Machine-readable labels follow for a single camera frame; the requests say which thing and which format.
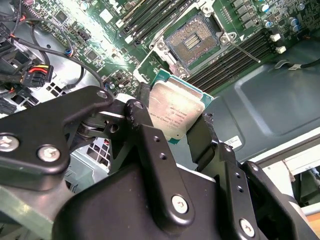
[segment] motherboard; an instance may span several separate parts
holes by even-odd
[[[27,18],[58,24],[74,57],[114,94],[160,69],[214,95],[320,25],[319,0],[35,0]],[[42,23],[62,44],[52,25]]]

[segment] cpu processor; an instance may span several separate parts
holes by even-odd
[[[212,100],[212,96],[161,69],[151,85],[148,110],[154,127],[176,144]]]
[[[220,45],[214,29],[202,13],[189,19],[164,42],[185,68]]]

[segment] gray metal panel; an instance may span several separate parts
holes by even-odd
[[[320,58],[319,43],[305,41],[279,59],[309,63]],[[239,136],[243,162],[320,126],[320,67],[289,71],[265,64],[218,94],[206,109],[214,113],[221,141]]]

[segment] black mechanical arm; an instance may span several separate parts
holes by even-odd
[[[88,86],[0,119],[0,185],[40,198],[71,152],[106,138],[112,174],[61,205],[52,239],[318,239],[259,166],[219,142],[211,114],[187,133],[198,174],[177,167],[149,93],[122,102]]]

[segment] red wire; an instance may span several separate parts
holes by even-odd
[[[44,69],[39,68],[39,67],[34,67],[34,68],[32,68],[32,69],[29,71],[29,73],[33,73],[34,71],[40,71],[40,72],[43,72],[43,73],[45,73],[45,74],[48,73],[47,70],[44,70]]]

